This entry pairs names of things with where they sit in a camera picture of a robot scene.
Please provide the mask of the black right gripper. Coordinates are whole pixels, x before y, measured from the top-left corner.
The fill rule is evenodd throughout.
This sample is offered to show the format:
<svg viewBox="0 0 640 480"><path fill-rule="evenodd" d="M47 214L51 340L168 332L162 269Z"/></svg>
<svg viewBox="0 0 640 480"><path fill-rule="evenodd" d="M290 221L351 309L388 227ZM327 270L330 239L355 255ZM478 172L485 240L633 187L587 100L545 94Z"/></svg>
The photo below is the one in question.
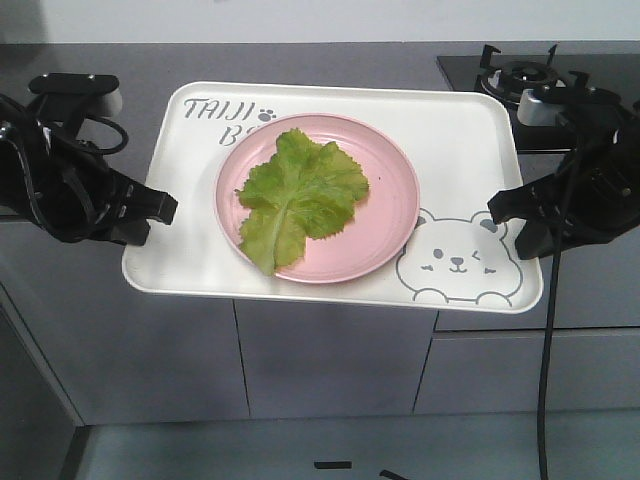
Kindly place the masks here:
<svg viewBox="0 0 640 480"><path fill-rule="evenodd" d="M521 260L550 256L554 230L547 216L539 182L498 191L487 203L494 224L524 219L515 240ZM639 226L639 118L614 132L601 144L583 151L579 173L566 214L565 245L608 243Z"/></svg>

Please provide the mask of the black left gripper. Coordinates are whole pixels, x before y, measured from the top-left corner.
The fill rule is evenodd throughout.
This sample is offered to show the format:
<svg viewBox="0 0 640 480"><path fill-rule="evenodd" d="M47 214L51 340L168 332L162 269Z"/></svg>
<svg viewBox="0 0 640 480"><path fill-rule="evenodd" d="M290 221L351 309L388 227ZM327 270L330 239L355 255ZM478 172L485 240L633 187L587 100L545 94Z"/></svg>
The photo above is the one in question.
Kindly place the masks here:
<svg viewBox="0 0 640 480"><path fill-rule="evenodd" d="M178 201L108 166L104 157L121 151L128 135L111 120L100 122L120 135L116 146L101 149L55 124L14 127L14 210L63 242L143 246L147 220L170 225ZM124 223L126 215L136 221Z"/></svg>

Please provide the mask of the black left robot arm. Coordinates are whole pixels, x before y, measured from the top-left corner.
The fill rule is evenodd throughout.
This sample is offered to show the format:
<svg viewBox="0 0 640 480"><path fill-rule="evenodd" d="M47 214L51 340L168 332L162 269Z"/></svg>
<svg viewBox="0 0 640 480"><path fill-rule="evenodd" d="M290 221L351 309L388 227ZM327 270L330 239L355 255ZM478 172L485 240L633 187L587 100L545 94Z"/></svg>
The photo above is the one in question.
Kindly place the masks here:
<svg viewBox="0 0 640 480"><path fill-rule="evenodd" d="M8 96L1 98L1 204L65 243L145 244L151 221L172 223L177 200L110 167L105 158L128 142L117 123L92 113L121 136L112 148L79 140Z"/></svg>

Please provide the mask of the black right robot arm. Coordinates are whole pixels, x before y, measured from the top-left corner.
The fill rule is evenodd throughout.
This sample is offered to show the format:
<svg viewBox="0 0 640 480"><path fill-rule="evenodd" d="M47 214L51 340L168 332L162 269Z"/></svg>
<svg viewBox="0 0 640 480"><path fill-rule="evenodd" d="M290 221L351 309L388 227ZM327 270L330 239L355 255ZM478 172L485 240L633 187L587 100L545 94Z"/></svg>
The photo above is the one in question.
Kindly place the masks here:
<svg viewBox="0 0 640 480"><path fill-rule="evenodd" d="M639 225L639 116L616 105L562 108L555 123L575 136L557 170L496 193L494 224L518 218L522 260L591 244L606 244Z"/></svg>

